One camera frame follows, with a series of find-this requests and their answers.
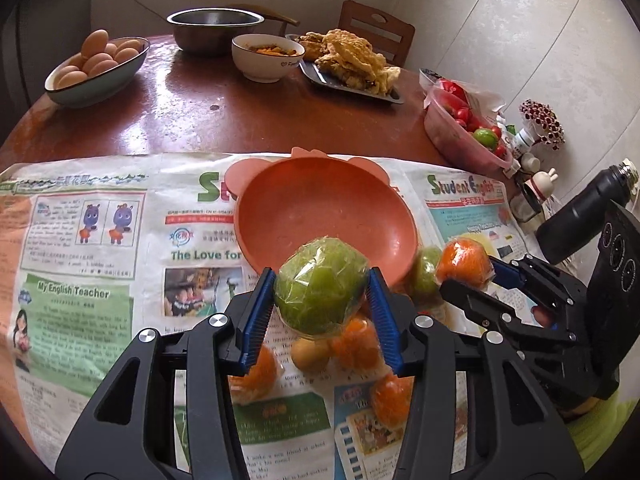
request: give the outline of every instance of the tray of fried food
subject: tray of fried food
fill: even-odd
[[[394,88],[400,69],[387,65],[385,57],[375,53],[364,38],[336,28],[327,34],[308,32],[291,39],[305,47],[300,67],[311,81],[396,104],[404,102]]]

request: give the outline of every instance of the wooden table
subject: wooden table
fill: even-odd
[[[171,36],[151,39],[136,78],[114,97],[73,110],[41,97],[0,148],[16,162],[161,152],[282,152],[388,156],[447,165],[427,137],[416,73],[402,70],[404,104],[318,88],[300,70],[249,81],[230,56],[186,56]]]

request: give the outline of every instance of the pink plastic basket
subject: pink plastic basket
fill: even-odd
[[[510,152],[507,151],[504,160],[495,156],[444,109],[444,105],[453,109],[465,106],[460,99],[436,87],[430,88],[428,97],[430,104],[424,117],[424,129],[431,142],[452,165],[460,170],[479,174],[494,173],[498,168],[511,167],[513,157]],[[483,127],[491,127],[483,120],[480,120],[480,123]]]

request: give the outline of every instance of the black water bottle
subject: black water bottle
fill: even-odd
[[[631,199],[638,170],[629,160],[600,171],[570,202],[536,231],[540,250],[550,264],[558,264],[584,247],[604,226],[609,200],[622,207]]]

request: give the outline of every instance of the plastic-wrapped orange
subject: plastic-wrapped orange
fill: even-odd
[[[399,430],[406,424],[411,406],[414,378],[399,378],[387,374],[371,388],[371,407],[380,424],[389,430]]]
[[[436,279],[453,278],[475,288],[484,288],[494,276],[484,247],[471,238],[454,238],[445,245],[436,266]]]
[[[372,370],[382,362],[376,328],[362,314],[356,314],[342,334],[331,339],[331,348],[344,368]]]
[[[258,360],[244,377],[229,376],[233,402],[247,404],[266,396],[280,373],[280,364],[270,348],[262,345]]]

